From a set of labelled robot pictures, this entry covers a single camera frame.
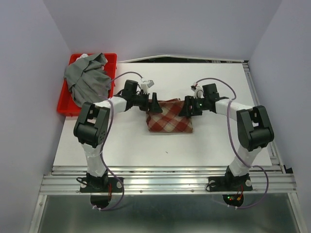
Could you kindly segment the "red plaid skirt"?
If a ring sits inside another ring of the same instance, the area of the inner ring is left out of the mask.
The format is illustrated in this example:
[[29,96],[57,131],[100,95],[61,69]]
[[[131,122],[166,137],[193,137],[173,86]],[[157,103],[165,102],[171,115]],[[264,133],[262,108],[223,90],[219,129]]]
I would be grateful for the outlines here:
[[158,101],[162,113],[148,112],[146,124],[152,133],[193,133],[191,118],[179,116],[184,105],[180,99]]

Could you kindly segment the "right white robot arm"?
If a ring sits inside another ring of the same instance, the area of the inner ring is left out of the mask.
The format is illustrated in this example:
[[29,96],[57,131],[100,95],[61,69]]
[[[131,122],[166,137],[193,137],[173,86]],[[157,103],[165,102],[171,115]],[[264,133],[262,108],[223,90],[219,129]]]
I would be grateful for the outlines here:
[[184,105],[179,113],[181,117],[202,115],[210,111],[226,117],[226,122],[237,123],[239,148],[233,149],[235,158],[226,168],[223,176],[208,178],[208,192],[251,191],[249,171],[261,150],[274,140],[274,131],[264,106],[248,106],[234,102],[228,97],[221,97],[216,84],[207,84],[199,88],[194,84],[195,96],[185,96]]

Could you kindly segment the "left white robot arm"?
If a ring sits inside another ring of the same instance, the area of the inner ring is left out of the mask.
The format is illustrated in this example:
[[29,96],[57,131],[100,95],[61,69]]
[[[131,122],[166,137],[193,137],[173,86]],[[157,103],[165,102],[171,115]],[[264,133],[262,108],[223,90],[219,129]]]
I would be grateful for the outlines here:
[[116,187],[121,192],[122,184],[117,178],[108,176],[103,160],[103,148],[112,127],[113,117],[133,106],[141,111],[162,113],[156,93],[149,93],[152,80],[141,83],[127,80],[124,88],[113,97],[99,103],[85,102],[75,123],[73,134],[81,144],[87,162],[85,177],[78,177],[81,193],[108,192]]

